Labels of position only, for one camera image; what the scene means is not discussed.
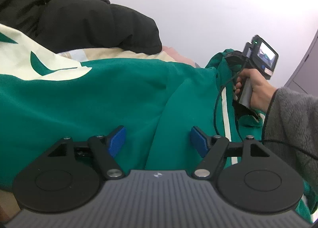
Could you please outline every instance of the black jacket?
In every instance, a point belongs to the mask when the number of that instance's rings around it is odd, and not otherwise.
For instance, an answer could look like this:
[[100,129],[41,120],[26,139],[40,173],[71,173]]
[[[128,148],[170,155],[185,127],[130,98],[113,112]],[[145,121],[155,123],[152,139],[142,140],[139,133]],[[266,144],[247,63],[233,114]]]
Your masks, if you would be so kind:
[[162,49],[152,19],[109,0],[0,0],[0,23],[56,53],[115,46],[147,54]]

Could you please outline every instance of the small monitor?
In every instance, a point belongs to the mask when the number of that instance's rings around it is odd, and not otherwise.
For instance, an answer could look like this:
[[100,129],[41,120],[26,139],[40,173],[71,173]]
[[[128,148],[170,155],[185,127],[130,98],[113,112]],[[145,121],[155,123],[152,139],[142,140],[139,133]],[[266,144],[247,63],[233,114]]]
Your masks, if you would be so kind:
[[262,42],[262,44],[260,45],[260,49],[257,53],[257,56],[262,59],[262,61],[264,63],[266,63],[269,68],[271,68],[273,66],[273,63],[275,61],[275,53],[268,47],[265,45],[265,43]]

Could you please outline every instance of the human hand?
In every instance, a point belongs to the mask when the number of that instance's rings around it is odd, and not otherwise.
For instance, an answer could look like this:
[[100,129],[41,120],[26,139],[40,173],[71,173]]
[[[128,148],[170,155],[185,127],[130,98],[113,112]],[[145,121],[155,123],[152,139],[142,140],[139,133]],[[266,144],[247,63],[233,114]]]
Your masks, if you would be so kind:
[[267,112],[269,103],[277,90],[277,88],[271,86],[269,82],[262,76],[262,74],[256,69],[244,69],[237,78],[235,94],[238,95],[242,88],[242,82],[246,78],[250,78],[252,85],[252,97],[251,107],[253,109],[259,109],[263,112]]

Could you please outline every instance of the metal screw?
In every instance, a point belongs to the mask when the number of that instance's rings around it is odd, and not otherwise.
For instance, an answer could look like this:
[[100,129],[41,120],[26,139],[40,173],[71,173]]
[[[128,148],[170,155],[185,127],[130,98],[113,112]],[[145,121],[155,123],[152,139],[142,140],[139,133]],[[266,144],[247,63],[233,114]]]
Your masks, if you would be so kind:
[[110,169],[107,171],[107,176],[111,177],[111,178],[118,178],[122,175],[122,172],[120,170],[117,169]]
[[206,169],[197,169],[195,170],[194,175],[200,178],[205,178],[210,175],[210,172]]

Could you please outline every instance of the gray fleece sleeve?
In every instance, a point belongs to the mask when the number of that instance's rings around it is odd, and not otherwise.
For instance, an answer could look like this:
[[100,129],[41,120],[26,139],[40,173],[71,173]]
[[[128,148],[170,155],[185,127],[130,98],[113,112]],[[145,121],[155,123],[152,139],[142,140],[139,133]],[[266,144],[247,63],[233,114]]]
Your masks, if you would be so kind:
[[[318,155],[318,97],[278,89],[268,109],[262,138],[283,141]],[[265,145],[297,170],[318,194],[316,160],[286,145]]]

